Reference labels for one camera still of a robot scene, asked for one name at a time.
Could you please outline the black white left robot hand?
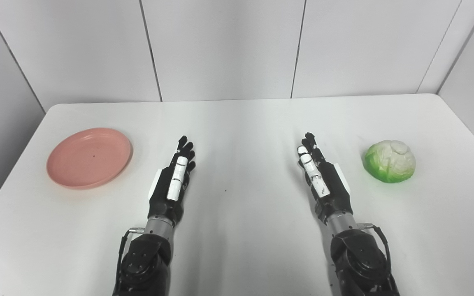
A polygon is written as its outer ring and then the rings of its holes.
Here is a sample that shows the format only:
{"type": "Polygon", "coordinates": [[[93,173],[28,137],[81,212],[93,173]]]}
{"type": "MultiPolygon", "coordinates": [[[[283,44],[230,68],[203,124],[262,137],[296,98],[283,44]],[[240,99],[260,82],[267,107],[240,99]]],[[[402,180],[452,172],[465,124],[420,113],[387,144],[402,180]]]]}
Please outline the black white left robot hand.
{"type": "Polygon", "coordinates": [[[190,174],[196,166],[193,148],[194,144],[187,136],[183,135],[179,139],[176,152],[169,165],[160,171],[151,193],[147,214],[149,219],[165,218],[173,227],[182,219],[184,195],[190,183],[190,174]]]}

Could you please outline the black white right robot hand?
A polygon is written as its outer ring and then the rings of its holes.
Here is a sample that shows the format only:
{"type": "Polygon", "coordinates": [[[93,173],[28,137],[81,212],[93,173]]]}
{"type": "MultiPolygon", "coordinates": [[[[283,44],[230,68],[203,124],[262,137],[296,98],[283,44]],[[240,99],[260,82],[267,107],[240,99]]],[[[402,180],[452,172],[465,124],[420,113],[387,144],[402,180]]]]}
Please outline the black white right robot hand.
{"type": "Polygon", "coordinates": [[[327,225],[335,214],[353,214],[344,178],[338,166],[325,159],[313,133],[305,133],[297,153],[298,164],[316,201],[317,218],[327,225]]]}

